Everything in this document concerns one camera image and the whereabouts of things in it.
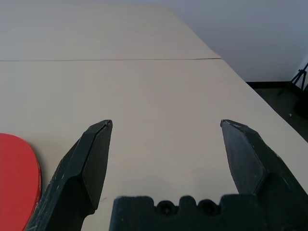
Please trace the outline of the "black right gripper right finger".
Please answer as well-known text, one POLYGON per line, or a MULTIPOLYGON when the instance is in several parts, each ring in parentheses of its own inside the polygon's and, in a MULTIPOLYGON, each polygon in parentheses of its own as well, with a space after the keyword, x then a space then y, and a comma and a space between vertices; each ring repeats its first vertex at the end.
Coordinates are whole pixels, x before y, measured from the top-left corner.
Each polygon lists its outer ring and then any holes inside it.
POLYGON ((274 231, 308 229, 308 195, 283 160, 247 125, 221 120, 229 169, 238 193, 253 194, 274 231))

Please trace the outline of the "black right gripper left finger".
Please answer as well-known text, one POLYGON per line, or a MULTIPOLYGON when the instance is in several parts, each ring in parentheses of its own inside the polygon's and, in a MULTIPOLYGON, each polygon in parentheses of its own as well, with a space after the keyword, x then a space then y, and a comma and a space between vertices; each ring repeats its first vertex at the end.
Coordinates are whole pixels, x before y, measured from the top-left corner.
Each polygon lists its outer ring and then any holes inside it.
POLYGON ((27 231, 79 231, 98 209, 113 123, 91 125, 60 161, 26 226, 27 231))

